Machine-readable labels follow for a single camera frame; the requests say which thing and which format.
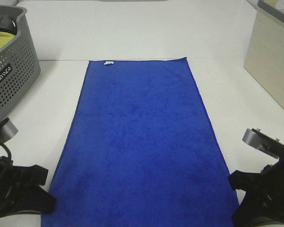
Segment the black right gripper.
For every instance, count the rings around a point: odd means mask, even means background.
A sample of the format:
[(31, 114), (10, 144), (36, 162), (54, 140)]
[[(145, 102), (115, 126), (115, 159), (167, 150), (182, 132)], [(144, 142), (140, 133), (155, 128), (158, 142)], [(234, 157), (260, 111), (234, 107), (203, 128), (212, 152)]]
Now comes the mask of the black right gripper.
[(284, 225), (284, 156), (259, 173), (236, 170), (228, 181), (233, 190), (260, 191), (260, 199), (246, 192), (231, 217), (235, 227)]

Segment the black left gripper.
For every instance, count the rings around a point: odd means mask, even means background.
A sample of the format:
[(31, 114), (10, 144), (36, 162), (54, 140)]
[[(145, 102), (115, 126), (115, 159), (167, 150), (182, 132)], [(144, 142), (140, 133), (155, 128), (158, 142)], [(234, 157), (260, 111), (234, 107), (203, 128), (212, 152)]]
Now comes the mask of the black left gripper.
[(38, 165), (12, 167), (12, 164), (10, 158), (0, 157), (0, 218), (54, 212), (56, 199), (40, 186), (27, 185), (15, 189), (12, 181), (45, 185), (48, 169)]

